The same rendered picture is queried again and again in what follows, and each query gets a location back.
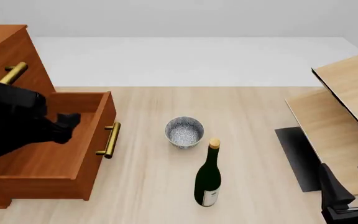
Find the blue patterned bowl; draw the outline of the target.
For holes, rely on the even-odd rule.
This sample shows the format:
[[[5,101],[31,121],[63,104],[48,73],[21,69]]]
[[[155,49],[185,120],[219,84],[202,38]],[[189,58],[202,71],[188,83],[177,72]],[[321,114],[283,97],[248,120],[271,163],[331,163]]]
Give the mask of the blue patterned bowl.
[[[176,117],[167,123],[165,136],[171,145],[179,149],[189,149],[201,141],[204,127],[192,117]]]

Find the open wooden drawer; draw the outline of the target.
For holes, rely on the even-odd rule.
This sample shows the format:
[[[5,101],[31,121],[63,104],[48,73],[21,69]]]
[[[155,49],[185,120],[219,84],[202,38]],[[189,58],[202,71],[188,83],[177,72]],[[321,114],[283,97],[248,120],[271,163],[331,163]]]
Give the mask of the open wooden drawer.
[[[116,110],[110,92],[54,93],[48,119],[80,113],[81,122],[65,144],[33,143],[0,157],[0,194],[8,199],[88,200],[109,139],[106,126]]]

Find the dark green wine bottle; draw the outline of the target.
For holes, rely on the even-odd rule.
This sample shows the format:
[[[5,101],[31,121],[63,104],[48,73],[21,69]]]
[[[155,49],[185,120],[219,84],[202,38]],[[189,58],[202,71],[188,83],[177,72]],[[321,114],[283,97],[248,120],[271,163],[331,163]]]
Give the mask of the dark green wine bottle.
[[[206,160],[196,174],[194,198],[202,207],[211,207],[218,199],[221,186],[221,173],[217,164],[220,143],[218,138],[209,140]]]

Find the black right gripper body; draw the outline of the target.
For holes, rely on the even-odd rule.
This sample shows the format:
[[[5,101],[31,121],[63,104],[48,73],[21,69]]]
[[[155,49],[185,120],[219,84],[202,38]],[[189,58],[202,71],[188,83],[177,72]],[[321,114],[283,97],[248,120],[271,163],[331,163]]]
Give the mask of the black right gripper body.
[[[321,214],[326,224],[358,224],[358,207],[348,207],[340,209],[334,207],[321,206]]]

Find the wooden cabinet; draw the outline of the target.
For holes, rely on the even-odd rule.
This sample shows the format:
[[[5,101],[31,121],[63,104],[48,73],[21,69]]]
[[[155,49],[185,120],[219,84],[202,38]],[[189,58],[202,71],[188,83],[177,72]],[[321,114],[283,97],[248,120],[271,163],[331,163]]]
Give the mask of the wooden cabinet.
[[[49,97],[55,88],[45,70],[27,27],[0,26],[0,79],[6,76],[5,67],[15,67],[27,63],[29,69],[16,82],[15,86],[30,89]],[[32,143],[0,157],[0,168],[8,164],[18,165],[22,161],[33,161],[34,156],[49,153],[54,142]],[[34,177],[32,179],[0,179],[0,208],[10,206],[12,199],[51,199],[51,180]]]

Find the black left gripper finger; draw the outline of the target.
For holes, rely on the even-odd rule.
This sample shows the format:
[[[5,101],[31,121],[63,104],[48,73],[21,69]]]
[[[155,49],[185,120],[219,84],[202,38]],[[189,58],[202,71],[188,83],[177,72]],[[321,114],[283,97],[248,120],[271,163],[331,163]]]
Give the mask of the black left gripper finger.
[[[79,113],[71,114],[57,114],[57,124],[66,128],[76,128],[81,121],[81,115]]]

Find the pale wooden panel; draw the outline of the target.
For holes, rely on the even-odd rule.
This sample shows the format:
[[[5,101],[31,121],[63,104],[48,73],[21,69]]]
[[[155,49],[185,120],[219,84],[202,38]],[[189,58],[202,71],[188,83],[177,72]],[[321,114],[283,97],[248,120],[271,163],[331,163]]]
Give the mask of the pale wooden panel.
[[[320,161],[358,195],[358,123],[326,90],[311,91],[286,103]]]

